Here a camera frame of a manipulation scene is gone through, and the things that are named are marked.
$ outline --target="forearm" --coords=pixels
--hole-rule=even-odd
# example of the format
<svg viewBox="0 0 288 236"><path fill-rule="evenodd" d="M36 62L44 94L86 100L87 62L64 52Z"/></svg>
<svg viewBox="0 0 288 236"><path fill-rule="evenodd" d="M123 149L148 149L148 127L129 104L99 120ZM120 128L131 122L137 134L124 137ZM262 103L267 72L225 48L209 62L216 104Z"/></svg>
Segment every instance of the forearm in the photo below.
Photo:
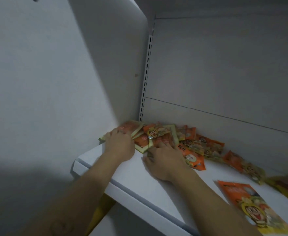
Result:
<svg viewBox="0 0 288 236"><path fill-rule="evenodd" d="M243 216L218 196L194 170L173 179L187 202L201 235L261 236Z"/></svg>
<svg viewBox="0 0 288 236"><path fill-rule="evenodd" d="M28 226L23 235L55 235L54 230L63 230L60 235L83 236L120 163L103 154L90 170L71 186L63 198L52 204Z"/></svg>

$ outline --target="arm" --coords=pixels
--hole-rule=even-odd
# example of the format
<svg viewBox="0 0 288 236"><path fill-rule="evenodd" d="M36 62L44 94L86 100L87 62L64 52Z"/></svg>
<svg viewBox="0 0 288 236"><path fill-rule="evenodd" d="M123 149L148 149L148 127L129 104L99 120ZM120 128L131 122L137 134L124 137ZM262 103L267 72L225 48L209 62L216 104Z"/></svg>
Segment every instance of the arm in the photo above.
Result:
<svg viewBox="0 0 288 236"><path fill-rule="evenodd" d="M30 225L22 235L84 236L112 175L135 152L130 134L114 130L106 135L106 150L98 161Z"/></svg>
<svg viewBox="0 0 288 236"><path fill-rule="evenodd" d="M188 204L201 235L262 236L189 168L180 150L160 143L159 148L149 151L151 157L143 158L147 168L156 178L173 183Z"/></svg>

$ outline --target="pile of snack packets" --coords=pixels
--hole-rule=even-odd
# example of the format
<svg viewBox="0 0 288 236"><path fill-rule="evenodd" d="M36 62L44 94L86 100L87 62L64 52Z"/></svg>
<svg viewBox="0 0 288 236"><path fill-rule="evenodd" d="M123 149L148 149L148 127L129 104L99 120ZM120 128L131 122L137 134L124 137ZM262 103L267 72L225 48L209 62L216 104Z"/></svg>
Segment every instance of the pile of snack packets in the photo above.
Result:
<svg viewBox="0 0 288 236"><path fill-rule="evenodd" d="M193 169L206 170L204 159L224 163L241 174L247 175L254 182L263 184L266 179L265 171L260 167L244 160L238 154L229 151L221 156L225 143L199 135L195 127L162 125L161 123L145 124L129 120L118 127L119 131L131 132L135 148L145 153L148 148L157 146L160 142L177 147L185 162ZM263 234L288 234L288 224L280 218L248 184L218 181L228 198L256 225Z"/></svg>

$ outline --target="gray wall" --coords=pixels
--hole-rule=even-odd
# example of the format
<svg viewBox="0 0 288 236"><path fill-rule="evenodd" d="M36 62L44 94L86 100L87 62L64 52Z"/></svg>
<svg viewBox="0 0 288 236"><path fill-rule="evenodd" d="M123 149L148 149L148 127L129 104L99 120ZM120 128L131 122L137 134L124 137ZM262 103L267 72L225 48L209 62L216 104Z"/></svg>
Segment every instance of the gray wall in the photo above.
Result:
<svg viewBox="0 0 288 236"><path fill-rule="evenodd" d="M99 136L138 118L147 36L130 0L0 0L0 235L62 192Z"/></svg>

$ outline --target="hand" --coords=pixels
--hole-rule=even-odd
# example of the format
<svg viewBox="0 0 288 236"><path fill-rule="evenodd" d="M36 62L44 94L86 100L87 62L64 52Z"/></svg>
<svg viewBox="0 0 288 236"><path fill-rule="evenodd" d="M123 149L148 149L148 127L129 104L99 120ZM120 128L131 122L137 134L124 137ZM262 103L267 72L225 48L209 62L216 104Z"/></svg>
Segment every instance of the hand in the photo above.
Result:
<svg viewBox="0 0 288 236"><path fill-rule="evenodd" d="M134 140L131 138L131 133L124 134L117 129L106 134L106 149L105 153L118 159L121 162L130 160L135 153Z"/></svg>
<svg viewBox="0 0 288 236"><path fill-rule="evenodd" d="M151 174L164 181L173 182L175 177L185 171L192 170L185 163L184 157L179 149L173 149L169 143L159 143L158 148L148 149L152 157L143 157Z"/></svg>

